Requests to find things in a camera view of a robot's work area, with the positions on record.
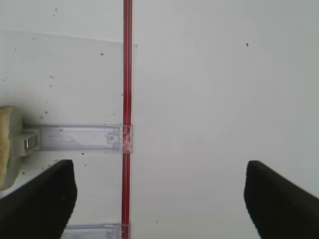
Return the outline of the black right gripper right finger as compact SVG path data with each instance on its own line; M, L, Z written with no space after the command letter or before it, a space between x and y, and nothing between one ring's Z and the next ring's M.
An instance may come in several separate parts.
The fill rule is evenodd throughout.
M247 164L244 201L262 239L317 239L319 200L260 161Z

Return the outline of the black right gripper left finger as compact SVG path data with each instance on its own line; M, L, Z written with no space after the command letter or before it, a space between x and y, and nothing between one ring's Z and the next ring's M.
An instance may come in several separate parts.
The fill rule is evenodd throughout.
M72 160L60 160L0 200L2 239L59 239L77 200Z

